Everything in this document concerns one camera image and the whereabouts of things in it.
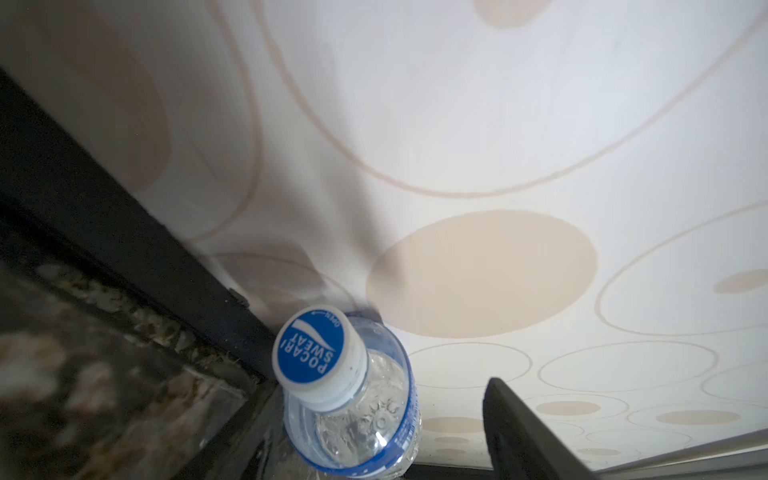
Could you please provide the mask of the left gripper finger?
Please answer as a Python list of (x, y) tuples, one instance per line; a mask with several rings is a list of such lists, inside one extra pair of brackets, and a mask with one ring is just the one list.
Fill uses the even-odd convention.
[(503, 380), (489, 380), (482, 414), (497, 479), (597, 479)]

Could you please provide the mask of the blue label water bottle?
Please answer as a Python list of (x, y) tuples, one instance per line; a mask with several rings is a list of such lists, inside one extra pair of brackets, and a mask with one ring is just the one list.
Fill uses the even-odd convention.
[(279, 331), (272, 366), (286, 433), (309, 466), (346, 479), (405, 475), (422, 431), (417, 386), (377, 312), (300, 310)]

